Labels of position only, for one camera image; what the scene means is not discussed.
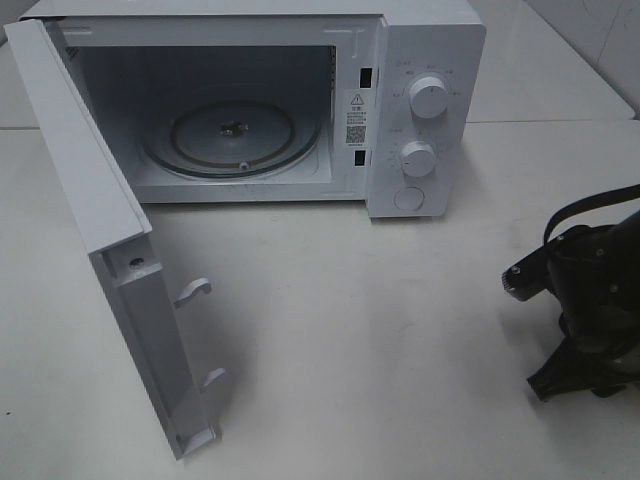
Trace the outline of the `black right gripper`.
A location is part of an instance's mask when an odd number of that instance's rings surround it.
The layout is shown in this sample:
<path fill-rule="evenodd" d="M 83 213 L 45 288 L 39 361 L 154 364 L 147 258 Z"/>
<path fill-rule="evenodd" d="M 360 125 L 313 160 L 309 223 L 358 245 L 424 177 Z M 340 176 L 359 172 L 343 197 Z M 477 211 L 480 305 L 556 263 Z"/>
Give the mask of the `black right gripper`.
<path fill-rule="evenodd" d="M 564 339 L 527 382 L 539 400 L 639 380 L 639 230 L 588 228 L 545 247 Z"/>

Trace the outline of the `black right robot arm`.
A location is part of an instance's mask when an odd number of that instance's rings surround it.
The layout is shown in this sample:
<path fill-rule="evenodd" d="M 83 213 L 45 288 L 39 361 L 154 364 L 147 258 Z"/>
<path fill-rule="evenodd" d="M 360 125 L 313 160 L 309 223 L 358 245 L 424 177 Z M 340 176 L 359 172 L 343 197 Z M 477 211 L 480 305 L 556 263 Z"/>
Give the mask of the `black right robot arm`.
<path fill-rule="evenodd" d="M 527 382 L 539 400 L 611 396 L 639 380 L 639 215 L 547 245 L 564 339 Z"/>

